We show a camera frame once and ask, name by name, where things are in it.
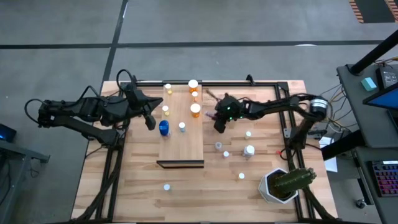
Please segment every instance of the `computer monitor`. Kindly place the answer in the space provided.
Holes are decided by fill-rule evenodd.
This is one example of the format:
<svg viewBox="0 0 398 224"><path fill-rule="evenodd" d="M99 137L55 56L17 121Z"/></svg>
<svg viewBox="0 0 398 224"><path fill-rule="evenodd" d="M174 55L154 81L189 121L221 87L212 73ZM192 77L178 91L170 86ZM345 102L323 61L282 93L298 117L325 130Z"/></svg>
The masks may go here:
<svg viewBox="0 0 398 224"><path fill-rule="evenodd" d="M398 83L363 100L363 104L398 110Z"/></svg>

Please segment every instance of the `wooden table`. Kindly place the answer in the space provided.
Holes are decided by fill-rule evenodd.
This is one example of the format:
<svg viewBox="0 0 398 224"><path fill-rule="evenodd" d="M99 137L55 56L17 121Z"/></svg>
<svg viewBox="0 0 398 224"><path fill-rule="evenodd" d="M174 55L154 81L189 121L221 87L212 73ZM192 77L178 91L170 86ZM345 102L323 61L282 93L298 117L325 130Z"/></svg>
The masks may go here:
<svg viewBox="0 0 398 224"><path fill-rule="evenodd" d="M290 94L305 92L303 81L287 82ZM163 95L161 87L141 89L149 96ZM247 96L256 101L275 99L275 91L270 87L208 89L219 97L228 92L237 98ZM101 94L110 95L117 90L116 82L105 82ZM203 115L206 111L214 111L215 103L213 98L203 94L203 169L161 168L156 164L160 148L158 128L148 131L143 118L131 120L126 134L114 222L297 221L293 201L285 205L267 203L257 190L263 175L276 167L288 170L287 163L277 155L277 151L284 148L278 114L269 114L256 121L240 119L227 125L224 134L219 134L213 128L213 121ZM153 115L159 125L161 106L154 110ZM299 123L302 118L295 114L295 119ZM252 132L249 140L244 139L246 131ZM223 159L221 153L215 150L217 141L222 142L223 149L231 153L229 158ZM308 140L308 143L317 144L315 140ZM248 144L256 148L256 154L246 160L242 151ZM87 153L98 147L97 142L91 142ZM306 167L314 168L317 173L311 190L326 210L337 217L321 152L312 147L302 152ZM98 193L105 158L106 149L101 149L85 160L72 218L82 214ZM244 180L238 180L240 172L245 174ZM164 184L170 184L171 191L164 191ZM302 192L300 197L304 217L308 217ZM108 207L108 200L109 195L104 208Z"/></svg>

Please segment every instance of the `blue bottle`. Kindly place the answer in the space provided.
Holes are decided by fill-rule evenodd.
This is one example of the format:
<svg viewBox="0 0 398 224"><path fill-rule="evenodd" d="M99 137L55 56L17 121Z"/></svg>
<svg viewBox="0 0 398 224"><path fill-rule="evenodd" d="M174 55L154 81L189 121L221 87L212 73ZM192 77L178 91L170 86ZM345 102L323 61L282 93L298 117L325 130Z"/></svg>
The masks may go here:
<svg viewBox="0 0 398 224"><path fill-rule="evenodd" d="M169 137L170 136L170 126L169 122L163 120L159 123L159 131L162 136Z"/></svg>

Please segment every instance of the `keyboard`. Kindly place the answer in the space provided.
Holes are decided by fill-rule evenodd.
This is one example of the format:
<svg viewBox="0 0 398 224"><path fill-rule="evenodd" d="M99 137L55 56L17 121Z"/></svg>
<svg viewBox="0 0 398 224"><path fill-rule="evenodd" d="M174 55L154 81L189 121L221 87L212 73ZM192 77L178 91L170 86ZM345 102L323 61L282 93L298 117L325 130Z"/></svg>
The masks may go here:
<svg viewBox="0 0 398 224"><path fill-rule="evenodd" d="M398 161L372 161L380 197L398 197Z"/></svg>

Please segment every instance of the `potted plant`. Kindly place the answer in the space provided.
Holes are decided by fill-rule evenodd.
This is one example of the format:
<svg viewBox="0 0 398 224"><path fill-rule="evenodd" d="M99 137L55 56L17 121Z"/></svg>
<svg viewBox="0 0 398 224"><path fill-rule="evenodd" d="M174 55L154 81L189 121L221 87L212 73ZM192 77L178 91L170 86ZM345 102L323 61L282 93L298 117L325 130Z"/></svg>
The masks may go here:
<svg viewBox="0 0 398 224"><path fill-rule="evenodd" d="M297 190L308 187L317 175L312 168L300 168L286 172L276 168L262 177L259 191L268 202L287 203L296 197Z"/></svg>

